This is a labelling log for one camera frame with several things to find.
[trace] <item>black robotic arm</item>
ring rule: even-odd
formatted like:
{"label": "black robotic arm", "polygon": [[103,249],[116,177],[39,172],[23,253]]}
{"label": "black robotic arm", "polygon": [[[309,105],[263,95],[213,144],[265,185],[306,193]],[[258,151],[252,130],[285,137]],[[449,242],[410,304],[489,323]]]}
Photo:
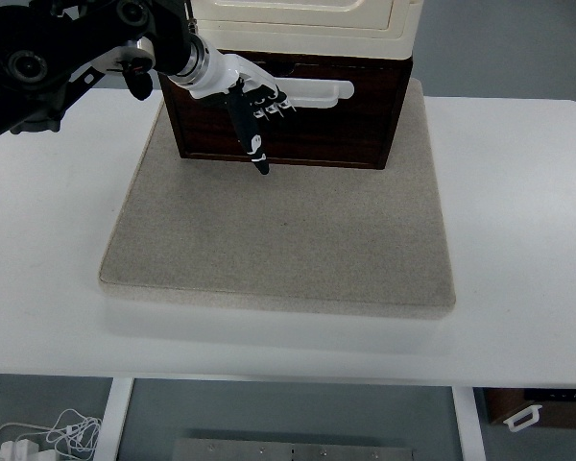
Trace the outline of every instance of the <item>black robotic arm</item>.
{"label": "black robotic arm", "polygon": [[[63,13],[78,6],[79,17]],[[175,74],[190,57],[181,0],[35,0],[0,8],[0,134],[58,131],[64,113],[104,75],[79,68],[125,42],[146,37],[157,71]],[[124,69],[127,79],[130,77]]]}
{"label": "black robotic arm", "polygon": [[[74,7],[75,19],[65,13]],[[57,132],[66,111],[107,73],[123,75],[131,93],[145,99],[153,68],[203,104],[224,105],[243,149],[266,175],[256,121],[294,108],[270,74],[199,37],[188,11],[189,18],[183,0],[32,0],[29,7],[0,7],[0,134]]]}

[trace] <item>brown wooden cabinet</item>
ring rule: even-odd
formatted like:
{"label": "brown wooden cabinet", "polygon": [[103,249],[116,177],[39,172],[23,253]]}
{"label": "brown wooden cabinet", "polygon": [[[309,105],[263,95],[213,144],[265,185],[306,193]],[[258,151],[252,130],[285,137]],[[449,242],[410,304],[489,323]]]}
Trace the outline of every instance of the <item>brown wooden cabinet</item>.
{"label": "brown wooden cabinet", "polygon": [[576,428],[576,389],[485,389],[489,422],[501,425],[532,404],[539,404],[536,426]]}
{"label": "brown wooden cabinet", "polygon": [[[298,109],[297,123],[262,129],[273,163],[383,169],[395,135],[412,60],[238,52],[276,77],[349,80],[354,95],[331,109]],[[206,108],[160,78],[183,158],[249,160],[225,109]]]}

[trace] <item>beige mat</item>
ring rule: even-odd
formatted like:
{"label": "beige mat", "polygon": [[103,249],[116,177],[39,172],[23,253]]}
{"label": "beige mat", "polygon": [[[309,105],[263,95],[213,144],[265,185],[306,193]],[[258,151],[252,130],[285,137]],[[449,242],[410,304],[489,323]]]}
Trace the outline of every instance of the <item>beige mat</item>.
{"label": "beige mat", "polygon": [[455,298],[420,83],[383,171],[272,164],[263,177],[249,163],[181,159],[162,109],[100,280],[134,299],[447,312]]}

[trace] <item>white cable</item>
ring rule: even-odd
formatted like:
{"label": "white cable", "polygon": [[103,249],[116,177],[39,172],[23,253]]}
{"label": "white cable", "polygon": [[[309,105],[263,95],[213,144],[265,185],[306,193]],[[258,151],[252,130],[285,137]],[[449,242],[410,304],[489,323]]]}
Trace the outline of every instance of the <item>white cable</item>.
{"label": "white cable", "polygon": [[29,429],[51,430],[51,427],[45,427],[43,425],[27,425],[26,423],[4,423],[3,425],[0,426],[0,431],[2,429],[4,429],[5,427],[10,427],[12,425],[17,426],[17,427],[28,427]]}
{"label": "white cable", "polygon": [[[68,412],[75,413],[79,418],[81,418],[81,421],[74,425],[58,427],[62,417]],[[0,431],[10,425],[28,427],[32,429],[42,429],[42,432],[28,432],[20,434],[14,441],[15,446],[22,437],[45,434],[45,440],[47,443],[53,445],[54,450],[60,455],[65,456],[71,460],[88,461],[92,458],[94,451],[96,450],[96,445],[98,444],[98,435],[100,433],[100,427],[102,423],[103,421],[100,418],[87,417],[73,408],[68,408],[60,413],[53,427],[45,427],[42,425],[27,425],[23,423],[6,423],[0,426]],[[60,442],[63,442],[63,445],[66,445],[66,451],[62,451],[62,449],[58,447]],[[89,455],[86,458],[80,458],[73,454],[73,450],[78,453],[89,453]],[[17,456],[15,448],[15,461],[18,460],[19,456]]]}

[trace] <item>cream-colored box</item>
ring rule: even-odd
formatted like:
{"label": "cream-colored box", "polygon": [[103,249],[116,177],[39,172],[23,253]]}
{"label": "cream-colored box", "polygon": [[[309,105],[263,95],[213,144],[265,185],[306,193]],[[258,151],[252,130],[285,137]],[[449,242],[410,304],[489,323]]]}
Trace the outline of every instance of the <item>cream-colored box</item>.
{"label": "cream-colored box", "polygon": [[192,0],[220,49],[406,60],[423,0]]}

